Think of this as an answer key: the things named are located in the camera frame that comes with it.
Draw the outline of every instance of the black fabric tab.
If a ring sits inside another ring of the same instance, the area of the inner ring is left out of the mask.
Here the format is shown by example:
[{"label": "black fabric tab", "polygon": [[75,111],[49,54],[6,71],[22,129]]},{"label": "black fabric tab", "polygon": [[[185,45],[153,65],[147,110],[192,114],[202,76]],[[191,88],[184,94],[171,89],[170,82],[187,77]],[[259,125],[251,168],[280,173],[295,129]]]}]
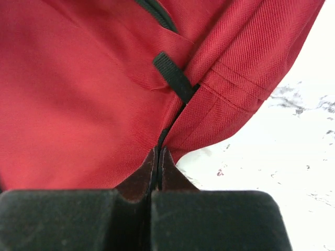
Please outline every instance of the black fabric tab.
[{"label": "black fabric tab", "polygon": [[195,91],[183,71],[164,52],[154,58],[153,65],[180,99],[187,104]]}]

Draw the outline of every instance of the red fabric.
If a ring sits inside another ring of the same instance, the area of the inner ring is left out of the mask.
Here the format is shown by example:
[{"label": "red fabric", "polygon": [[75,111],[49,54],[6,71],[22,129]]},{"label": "red fabric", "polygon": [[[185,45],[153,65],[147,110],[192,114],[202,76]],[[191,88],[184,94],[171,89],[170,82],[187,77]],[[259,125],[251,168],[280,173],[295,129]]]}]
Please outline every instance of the red fabric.
[{"label": "red fabric", "polygon": [[294,63],[324,0],[0,2],[3,189],[112,188],[181,107],[164,51],[201,87],[167,135],[175,161],[236,133]]}]

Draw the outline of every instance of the zipper pocket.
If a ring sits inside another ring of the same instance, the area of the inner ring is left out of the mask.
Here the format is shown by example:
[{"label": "zipper pocket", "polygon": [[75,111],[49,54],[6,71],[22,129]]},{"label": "zipper pocket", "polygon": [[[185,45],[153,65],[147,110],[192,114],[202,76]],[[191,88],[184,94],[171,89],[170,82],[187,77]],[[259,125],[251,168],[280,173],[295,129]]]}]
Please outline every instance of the zipper pocket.
[{"label": "zipper pocket", "polygon": [[135,2],[149,12],[162,27],[178,33],[172,18],[157,0],[135,0]]}]

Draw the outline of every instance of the ribbed black strap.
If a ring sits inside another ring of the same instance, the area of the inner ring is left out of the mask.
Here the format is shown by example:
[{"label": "ribbed black strap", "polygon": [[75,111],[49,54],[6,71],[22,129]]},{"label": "ribbed black strap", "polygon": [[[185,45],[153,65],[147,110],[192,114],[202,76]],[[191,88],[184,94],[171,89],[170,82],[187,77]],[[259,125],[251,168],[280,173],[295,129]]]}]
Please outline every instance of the ribbed black strap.
[{"label": "ribbed black strap", "polygon": [[154,58],[153,65],[180,99],[187,104],[195,94],[195,90],[183,71],[164,52]]}]

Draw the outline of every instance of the white marble surface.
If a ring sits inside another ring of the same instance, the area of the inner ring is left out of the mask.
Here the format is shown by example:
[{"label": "white marble surface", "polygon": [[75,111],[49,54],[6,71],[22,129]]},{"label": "white marble surface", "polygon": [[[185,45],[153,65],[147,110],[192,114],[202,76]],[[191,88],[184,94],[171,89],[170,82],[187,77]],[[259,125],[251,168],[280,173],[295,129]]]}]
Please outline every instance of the white marble surface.
[{"label": "white marble surface", "polygon": [[177,164],[200,189],[268,192],[294,251],[335,250],[333,13],[328,0],[291,71],[236,135]]}]

